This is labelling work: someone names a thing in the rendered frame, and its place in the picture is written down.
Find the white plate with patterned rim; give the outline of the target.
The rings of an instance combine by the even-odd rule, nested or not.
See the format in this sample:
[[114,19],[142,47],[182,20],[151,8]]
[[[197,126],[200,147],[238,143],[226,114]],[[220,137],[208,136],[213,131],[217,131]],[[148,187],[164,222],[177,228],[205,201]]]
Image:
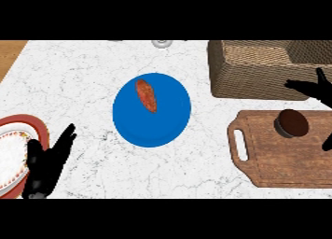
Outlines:
[[15,198],[21,194],[30,172],[28,141],[37,138],[37,131],[27,123],[0,126],[0,198]]

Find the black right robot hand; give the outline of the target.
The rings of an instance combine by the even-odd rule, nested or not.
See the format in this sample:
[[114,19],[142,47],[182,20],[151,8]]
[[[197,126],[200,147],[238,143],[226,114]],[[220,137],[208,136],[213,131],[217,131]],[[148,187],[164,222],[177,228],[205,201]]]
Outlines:
[[[309,82],[300,80],[287,80],[285,87],[301,92],[309,97],[316,98],[326,106],[332,108],[332,83],[329,82],[325,72],[318,68],[319,82]],[[332,150],[332,134],[328,136],[322,144],[325,151]]]

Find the brown wooden cutting board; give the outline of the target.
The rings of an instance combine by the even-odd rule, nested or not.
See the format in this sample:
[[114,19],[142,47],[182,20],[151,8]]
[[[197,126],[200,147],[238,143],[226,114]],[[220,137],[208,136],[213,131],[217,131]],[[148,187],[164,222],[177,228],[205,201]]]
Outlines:
[[309,134],[287,138],[275,128],[278,110],[241,110],[228,128],[232,159],[261,188],[332,189],[332,111],[303,110]]

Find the brown wicker basket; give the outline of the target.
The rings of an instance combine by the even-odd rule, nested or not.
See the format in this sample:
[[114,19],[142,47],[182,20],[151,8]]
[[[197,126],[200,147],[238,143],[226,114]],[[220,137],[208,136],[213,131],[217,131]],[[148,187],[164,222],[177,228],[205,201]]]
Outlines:
[[332,81],[332,40],[211,40],[208,64],[217,98],[304,101],[284,84],[316,82],[318,67]]

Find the orange-red sausage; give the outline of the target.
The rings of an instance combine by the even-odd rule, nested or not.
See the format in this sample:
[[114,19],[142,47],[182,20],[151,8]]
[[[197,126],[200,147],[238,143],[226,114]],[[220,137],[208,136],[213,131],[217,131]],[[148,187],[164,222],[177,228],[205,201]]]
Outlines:
[[136,92],[143,106],[152,113],[155,113],[157,112],[155,90],[152,85],[143,79],[139,79],[136,81]]

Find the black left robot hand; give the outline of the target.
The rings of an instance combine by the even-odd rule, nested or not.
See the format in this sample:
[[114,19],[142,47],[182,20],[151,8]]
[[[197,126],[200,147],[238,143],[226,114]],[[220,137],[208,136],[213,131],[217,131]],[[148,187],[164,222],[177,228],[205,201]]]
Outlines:
[[48,150],[36,139],[30,141],[27,160],[30,176],[23,192],[24,199],[46,199],[52,195],[71,156],[73,141],[77,137],[74,131],[76,126],[71,124]]

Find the blue round plate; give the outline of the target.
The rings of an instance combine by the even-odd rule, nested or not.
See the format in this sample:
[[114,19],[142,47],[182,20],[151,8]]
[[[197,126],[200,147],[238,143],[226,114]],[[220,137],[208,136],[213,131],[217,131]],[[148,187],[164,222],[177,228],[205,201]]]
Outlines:
[[169,75],[132,79],[114,99],[114,126],[124,139],[145,148],[161,147],[183,133],[192,113],[189,92]]

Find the chocolate cupcake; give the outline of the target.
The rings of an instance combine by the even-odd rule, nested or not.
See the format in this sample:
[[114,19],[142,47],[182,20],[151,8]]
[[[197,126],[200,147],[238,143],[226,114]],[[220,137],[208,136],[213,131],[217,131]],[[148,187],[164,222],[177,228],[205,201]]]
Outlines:
[[309,134],[309,121],[303,113],[294,109],[285,109],[275,120],[278,133],[287,137],[303,137]]

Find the red-brown round placemat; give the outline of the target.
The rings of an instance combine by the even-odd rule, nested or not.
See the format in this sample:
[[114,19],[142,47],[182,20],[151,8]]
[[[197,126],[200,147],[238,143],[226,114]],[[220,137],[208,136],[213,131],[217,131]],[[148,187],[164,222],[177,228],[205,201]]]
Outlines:
[[[12,115],[12,116],[8,116],[0,119],[0,126],[6,125],[9,123],[15,123],[15,122],[23,122],[23,123],[30,124],[30,126],[34,128],[34,130],[37,131],[37,134],[39,134],[39,138],[36,140],[40,141],[43,149],[48,149],[51,147],[51,134],[49,134],[49,129],[48,129],[48,126],[46,126],[43,120],[40,118],[37,118],[36,116],[25,115],[25,114]],[[21,187],[23,191],[25,188],[27,179],[23,183],[23,187]]]

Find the small white round object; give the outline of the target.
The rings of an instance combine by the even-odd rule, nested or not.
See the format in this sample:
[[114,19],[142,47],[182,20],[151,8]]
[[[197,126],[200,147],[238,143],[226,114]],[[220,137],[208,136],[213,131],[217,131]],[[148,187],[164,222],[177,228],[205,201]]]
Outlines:
[[173,45],[173,40],[154,40],[152,43],[158,49],[167,49]]

